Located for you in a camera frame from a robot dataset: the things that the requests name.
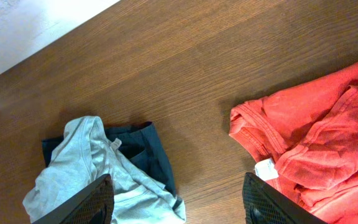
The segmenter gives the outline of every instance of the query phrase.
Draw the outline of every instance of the white tag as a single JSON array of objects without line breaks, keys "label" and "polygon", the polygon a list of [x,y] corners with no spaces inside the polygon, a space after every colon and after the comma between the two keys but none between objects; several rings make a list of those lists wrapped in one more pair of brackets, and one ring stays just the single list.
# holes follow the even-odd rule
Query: white tag
[{"label": "white tag", "polygon": [[113,150],[118,149],[122,144],[122,141],[118,138],[116,138],[111,144],[110,147],[112,147]]},{"label": "white tag", "polygon": [[274,169],[274,161],[272,158],[260,161],[255,165],[255,173],[262,180],[271,180],[278,177],[277,170]]}]

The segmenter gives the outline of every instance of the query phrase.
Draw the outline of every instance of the folded clothing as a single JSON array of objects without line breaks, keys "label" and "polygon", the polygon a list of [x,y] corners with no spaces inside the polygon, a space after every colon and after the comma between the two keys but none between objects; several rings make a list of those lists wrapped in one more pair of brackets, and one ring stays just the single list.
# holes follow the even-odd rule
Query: folded clothing
[{"label": "folded clothing", "polygon": [[134,166],[111,142],[99,117],[85,116],[65,126],[64,140],[53,150],[50,164],[35,180],[23,205],[34,222],[57,208],[103,174],[114,189],[111,223],[184,223],[185,204],[165,185]]},{"label": "folded clothing", "polygon": [[257,162],[272,157],[267,182],[317,217],[358,218],[358,62],[238,105],[229,135]]},{"label": "folded clothing", "polygon": [[[161,145],[157,130],[152,122],[141,126],[106,128],[106,137],[122,141],[118,148],[137,168],[151,178],[165,184],[165,189],[176,195],[175,181],[168,157]],[[63,136],[42,141],[45,166],[48,167],[52,151],[63,141]]]}]

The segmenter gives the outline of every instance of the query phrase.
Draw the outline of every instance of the wooden surface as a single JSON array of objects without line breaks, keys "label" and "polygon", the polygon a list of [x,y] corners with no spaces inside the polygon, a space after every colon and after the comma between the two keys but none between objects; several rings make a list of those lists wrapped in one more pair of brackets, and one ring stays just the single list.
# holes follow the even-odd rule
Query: wooden surface
[{"label": "wooden surface", "polygon": [[0,75],[0,223],[29,222],[40,141],[84,115],[155,121],[188,223],[244,223],[230,109],[356,61],[358,1],[122,0]]}]

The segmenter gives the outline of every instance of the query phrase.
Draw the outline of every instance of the dark garment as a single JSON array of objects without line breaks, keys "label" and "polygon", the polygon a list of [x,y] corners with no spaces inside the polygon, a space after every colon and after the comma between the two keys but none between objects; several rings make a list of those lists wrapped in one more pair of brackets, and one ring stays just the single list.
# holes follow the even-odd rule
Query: dark garment
[{"label": "dark garment", "polygon": [[[107,128],[104,130],[110,141],[122,141],[120,152],[137,168],[151,178],[165,184],[165,189],[176,196],[171,164],[162,148],[160,138],[152,122],[143,126]],[[52,151],[63,141],[63,136],[42,141],[45,166],[48,167]]]}]

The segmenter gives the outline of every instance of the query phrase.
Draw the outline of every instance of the red cloth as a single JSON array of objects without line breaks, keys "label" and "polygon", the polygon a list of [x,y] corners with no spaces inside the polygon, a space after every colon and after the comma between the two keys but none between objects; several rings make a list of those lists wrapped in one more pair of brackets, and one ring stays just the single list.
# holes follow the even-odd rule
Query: red cloth
[{"label": "red cloth", "polygon": [[272,157],[268,181],[329,223],[358,223],[358,62],[312,82],[246,101],[230,134],[252,157]]}]

